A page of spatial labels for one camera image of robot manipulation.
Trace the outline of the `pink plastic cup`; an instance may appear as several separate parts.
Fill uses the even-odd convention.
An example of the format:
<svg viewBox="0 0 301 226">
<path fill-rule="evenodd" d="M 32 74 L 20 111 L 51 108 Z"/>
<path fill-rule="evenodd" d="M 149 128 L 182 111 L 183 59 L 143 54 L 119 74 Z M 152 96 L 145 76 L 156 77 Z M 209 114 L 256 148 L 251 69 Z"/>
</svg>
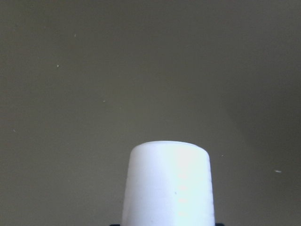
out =
<svg viewBox="0 0 301 226">
<path fill-rule="evenodd" d="M 123 226 L 213 226 L 208 153 L 190 143 L 153 141 L 130 153 Z"/>
</svg>

